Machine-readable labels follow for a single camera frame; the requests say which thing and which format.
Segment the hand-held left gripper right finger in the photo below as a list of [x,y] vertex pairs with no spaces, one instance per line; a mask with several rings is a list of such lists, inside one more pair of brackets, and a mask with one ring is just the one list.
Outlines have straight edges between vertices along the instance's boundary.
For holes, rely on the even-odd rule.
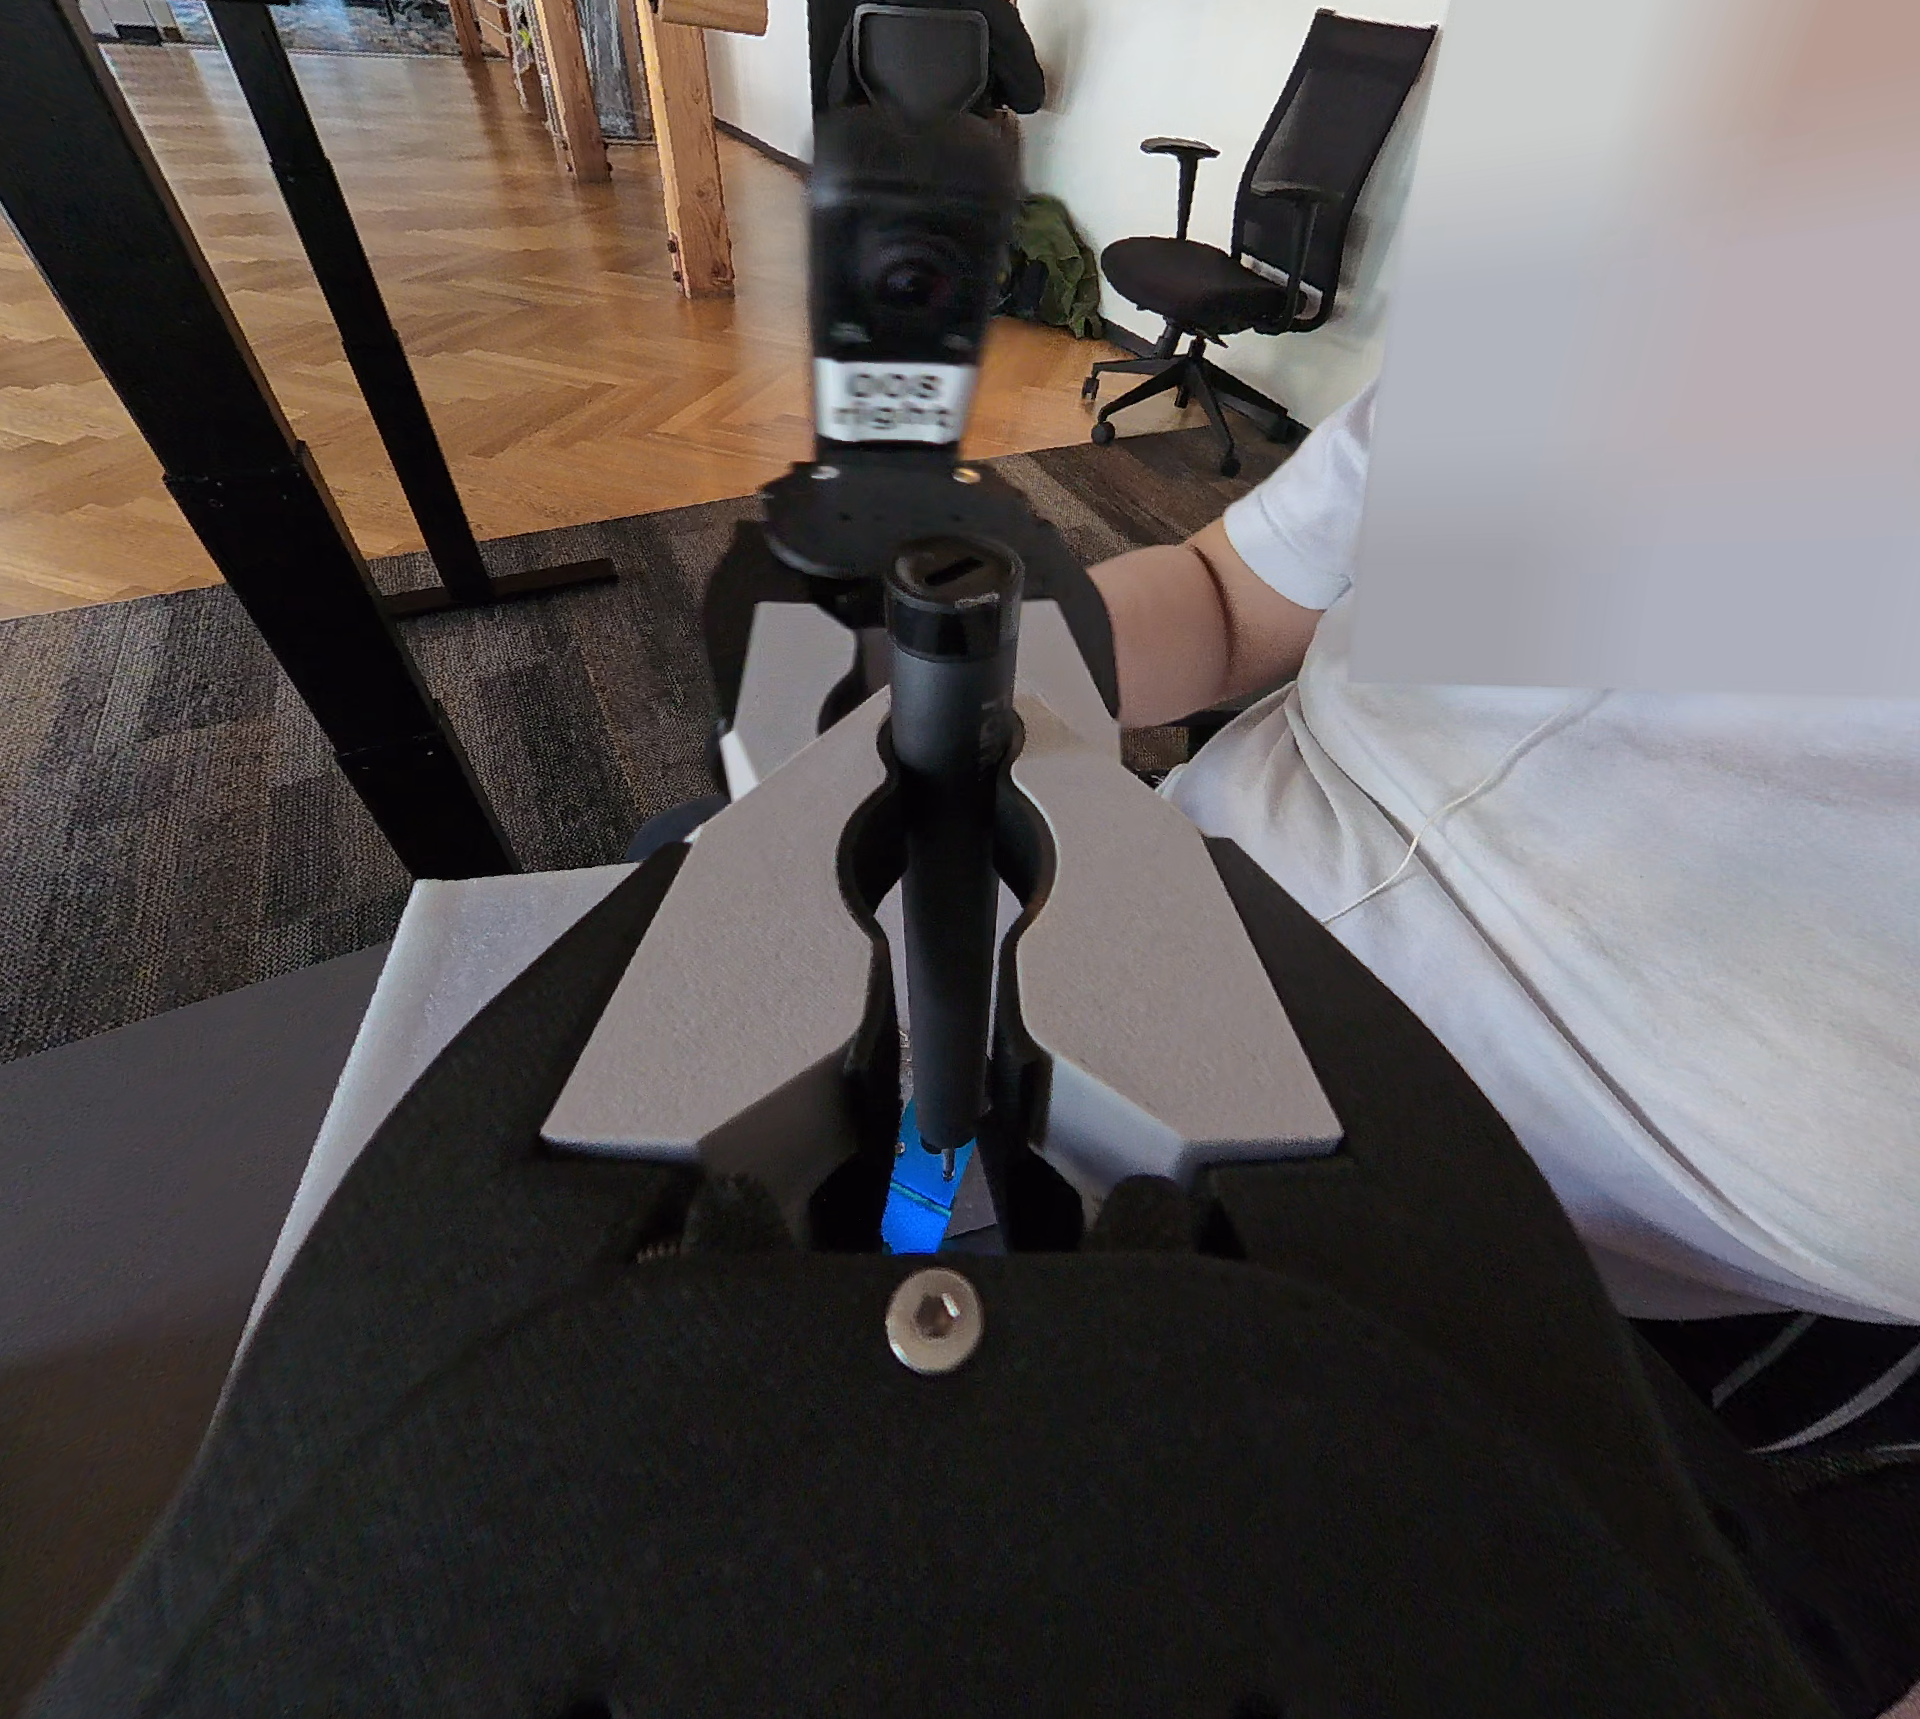
[[1051,1060],[1036,1146],[1058,1172],[1198,1172],[1326,1156],[1341,1124],[1203,832],[1041,698],[1012,782],[1052,844],[1017,946]]

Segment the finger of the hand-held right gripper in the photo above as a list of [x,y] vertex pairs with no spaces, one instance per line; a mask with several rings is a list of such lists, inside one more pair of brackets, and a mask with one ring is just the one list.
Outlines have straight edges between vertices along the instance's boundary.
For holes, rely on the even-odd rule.
[[882,630],[804,602],[761,602],[720,758],[736,802],[884,684]]

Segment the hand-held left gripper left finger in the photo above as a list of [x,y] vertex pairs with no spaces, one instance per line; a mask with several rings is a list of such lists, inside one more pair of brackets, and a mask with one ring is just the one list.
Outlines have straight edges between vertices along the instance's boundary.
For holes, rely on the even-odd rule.
[[711,820],[543,1136],[703,1168],[837,1168],[873,940],[838,848],[886,780],[879,694]]

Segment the black electric screwdriver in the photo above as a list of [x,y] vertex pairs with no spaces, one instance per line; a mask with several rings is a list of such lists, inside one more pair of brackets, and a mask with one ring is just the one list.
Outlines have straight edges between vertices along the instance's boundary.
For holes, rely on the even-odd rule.
[[997,778],[1015,732],[1022,580],[1012,552],[967,534],[907,544],[884,578],[915,1100],[946,1170],[986,1110]]

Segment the blue metal bracket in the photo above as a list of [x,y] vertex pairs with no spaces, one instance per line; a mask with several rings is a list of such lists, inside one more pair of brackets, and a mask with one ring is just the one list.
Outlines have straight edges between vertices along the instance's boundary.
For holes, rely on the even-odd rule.
[[916,1102],[903,1108],[897,1158],[888,1180],[881,1220],[881,1240],[888,1252],[938,1252],[948,1232],[955,1198],[974,1158],[974,1144],[952,1156],[952,1170],[942,1154],[925,1148],[918,1130]]

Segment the person's right forearm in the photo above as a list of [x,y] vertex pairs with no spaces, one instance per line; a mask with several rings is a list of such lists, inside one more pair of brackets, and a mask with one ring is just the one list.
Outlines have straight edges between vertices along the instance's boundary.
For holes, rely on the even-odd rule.
[[1088,574],[1112,628],[1118,724],[1172,724],[1297,676],[1346,590],[1352,526],[1284,528],[1255,498],[1178,546]]

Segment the grey desk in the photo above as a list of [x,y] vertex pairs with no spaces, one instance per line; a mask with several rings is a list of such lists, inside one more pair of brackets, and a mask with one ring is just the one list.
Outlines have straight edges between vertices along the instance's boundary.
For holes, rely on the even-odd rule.
[[4,1066],[4,1716],[192,1464],[385,958]]

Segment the white foam sheet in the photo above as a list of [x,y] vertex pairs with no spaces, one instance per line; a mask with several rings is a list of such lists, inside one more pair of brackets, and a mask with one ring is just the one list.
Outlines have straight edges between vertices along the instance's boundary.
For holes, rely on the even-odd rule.
[[555,1110],[565,1144],[621,1148],[565,1092],[619,1082],[621,1014],[648,932],[692,890],[689,854],[656,852],[635,890],[629,868],[414,888],[252,1322],[370,1318],[381,1296],[447,1286],[461,1194],[529,1160]]

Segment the green jacket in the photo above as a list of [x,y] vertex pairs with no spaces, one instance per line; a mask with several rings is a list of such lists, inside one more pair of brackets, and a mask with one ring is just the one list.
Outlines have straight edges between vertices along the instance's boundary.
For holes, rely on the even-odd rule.
[[997,316],[1067,330],[1076,340],[1100,340],[1099,306],[1099,258],[1064,203],[1025,197],[999,284]]

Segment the black office chair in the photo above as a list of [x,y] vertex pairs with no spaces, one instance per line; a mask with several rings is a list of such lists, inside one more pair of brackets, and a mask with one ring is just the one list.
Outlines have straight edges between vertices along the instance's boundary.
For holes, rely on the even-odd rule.
[[1135,306],[1165,318],[1149,358],[1099,362],[1083,384],[1090,400],[1106,372],[1145,374],[1114,398],[1092,428],[1116,436],[1112,418],[1165,392],[1176,406],[1198,400],[1221,440],[1221,472],[1240,472],[1224,412],[1232,402],[1270,416],[1269,438],[1298,440],[1304,428],[1260,390],[1207,358],[1209,342],[1238,334],[1280,338],[1316,332],[1336,304],[1344,248],[1364,187],[1429,65],[1434,29],[1346,19],[1321,11],[1287,89],[1243,173],[1228,248],[1189,237],[1198,167],[1218,153],[1200,143],[1153,139],[1145,155],[1178,163],[1172,239],[1133,239],[1100,256],[1105,280]]
[[828,109],[868,105],[925,123],[983,113],[993,29],[974,9],[856,5],[828,75]]

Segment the person in white t-shirt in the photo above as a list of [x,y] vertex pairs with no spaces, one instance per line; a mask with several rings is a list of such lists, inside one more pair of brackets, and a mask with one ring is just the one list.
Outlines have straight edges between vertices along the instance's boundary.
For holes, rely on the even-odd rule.
[[1917,704],[1354,680],[1374,398],[1245,496],[1352,526],[1349,586],[1166,794],[1437,1034],[1629,1312],[1914,1322]]

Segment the black striped shorts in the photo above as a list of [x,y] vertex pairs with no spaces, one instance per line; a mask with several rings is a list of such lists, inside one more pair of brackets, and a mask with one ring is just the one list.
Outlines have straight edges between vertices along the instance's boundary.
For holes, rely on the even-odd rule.
[[1844,1716],[1917,1690],[1917,1328],[1635,1322],[1716,1528]]

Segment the thick wooden post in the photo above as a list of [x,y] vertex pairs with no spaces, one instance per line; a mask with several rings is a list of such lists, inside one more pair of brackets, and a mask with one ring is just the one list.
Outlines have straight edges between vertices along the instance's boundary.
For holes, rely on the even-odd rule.
[[687,298],[733,296],[706,35],[662,23],[648,0],[637,0],[637,23],[677,282]]

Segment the thin wooden post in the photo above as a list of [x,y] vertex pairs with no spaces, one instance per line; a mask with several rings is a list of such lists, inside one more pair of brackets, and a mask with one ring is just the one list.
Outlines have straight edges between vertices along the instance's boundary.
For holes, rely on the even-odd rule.
[[540,67],[547,129],[561,163],[581,187],[607,187],[612,165],[595,105],[592,79],[574,0],[523,0]]

